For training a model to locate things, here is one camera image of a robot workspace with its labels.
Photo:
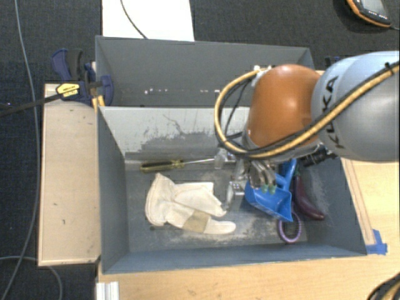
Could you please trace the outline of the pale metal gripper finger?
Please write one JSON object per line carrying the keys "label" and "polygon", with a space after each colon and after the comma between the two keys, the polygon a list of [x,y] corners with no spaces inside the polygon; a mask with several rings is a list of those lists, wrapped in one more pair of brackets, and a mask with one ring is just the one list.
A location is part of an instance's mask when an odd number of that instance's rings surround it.
{"label": "pale metal gripper finger", "polygon": [[227,185],[226,199],[224,203],[225,210],[237,211],[244,198],[244,186],[241,181],[230,181]]}
{"label": "pale metal gripper finger", "polygon": [[219,150],[214,156],[214,168],[222,169],[227,163],[235,163],[235,156],[226,150]]}

